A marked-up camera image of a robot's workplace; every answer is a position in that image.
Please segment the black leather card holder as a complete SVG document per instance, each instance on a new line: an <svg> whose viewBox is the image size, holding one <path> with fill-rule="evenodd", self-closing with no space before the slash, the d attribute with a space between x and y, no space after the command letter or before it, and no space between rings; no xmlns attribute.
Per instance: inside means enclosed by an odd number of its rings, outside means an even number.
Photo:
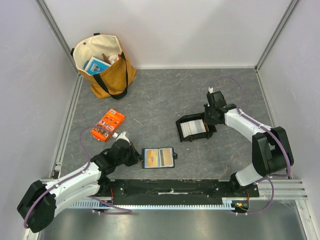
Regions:
<svg viewBox="0 0 320 240"><path fill-rule="evenodd" d="M172 166L169 166L169 167L161 167L161 164L160 164L160 154L159 154L159 150L160 150L160 149L171 149L171 152L172 152ZM147 167L147 166L146 166L146 160L147 160L146 153L147 153L147 150L158 150L158 167ZM174 168L174 167L175 167L175 160L178 159L178 154L174 151L174 148L173 148L173 147L144 148L144 149L142 150L142 156L143 156L143 161L142 161L142 168L143 168L143 169L166 169L166 168Z"/></svg>

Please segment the tan credit card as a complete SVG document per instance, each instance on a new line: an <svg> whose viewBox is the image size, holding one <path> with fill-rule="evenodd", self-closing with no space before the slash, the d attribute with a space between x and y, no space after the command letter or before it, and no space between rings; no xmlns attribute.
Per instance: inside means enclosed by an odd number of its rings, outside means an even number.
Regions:
<svg viewBox="0 0 320 240"><path fill-rule="evenodd" d="M155 168L158 167L158 150L148 149L146 151L146 167Z"/></svg>
<svg viewBox="0 0 320 240"><path fill-rule="evenodd" d="M173 156L171 148L163 148L159 150L159 159L161 167L171 167L173 165Z"/></svg>

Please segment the black plastic card tray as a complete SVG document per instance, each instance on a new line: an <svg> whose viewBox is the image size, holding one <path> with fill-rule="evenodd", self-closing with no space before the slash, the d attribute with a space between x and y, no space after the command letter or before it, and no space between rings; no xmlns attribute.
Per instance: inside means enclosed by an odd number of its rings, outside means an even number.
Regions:
<svg viewBox="0 0 320 240"><path fill-rule="evenodd" d="M205 123L204 112L184 115L175 124L181 143L209 139L217 132L215 125L207 125Z"/></svg>

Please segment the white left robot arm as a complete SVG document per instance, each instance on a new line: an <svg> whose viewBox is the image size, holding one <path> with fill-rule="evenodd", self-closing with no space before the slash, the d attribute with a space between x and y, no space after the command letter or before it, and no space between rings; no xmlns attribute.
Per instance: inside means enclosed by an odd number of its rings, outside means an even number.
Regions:
<svg viewBox="0 0 320 240"><path fill-rule="evenodd" d="M108 175L118 166L130 167L142 160L133 144L121 138L66 176L46 183L33 182L17 206L23 226L33 233L40 232L77 201L94 195L106 196L111 187Z"/></svg>

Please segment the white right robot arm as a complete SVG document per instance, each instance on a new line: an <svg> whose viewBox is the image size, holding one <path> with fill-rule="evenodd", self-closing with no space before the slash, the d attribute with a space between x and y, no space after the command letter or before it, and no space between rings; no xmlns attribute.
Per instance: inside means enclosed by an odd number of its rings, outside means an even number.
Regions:
<svg viewBox="0 0 320 240"><path fill-rule="evenodd" d="M206 94L204 122L207 125L226 125L233 128L251 143L251 163L232 175L229 191L235 197L242 196L247 186L267 177L288 177L294 158L286 130L258 122L244 113L239 106L227 104L221 91L212 87Z"/></svg>

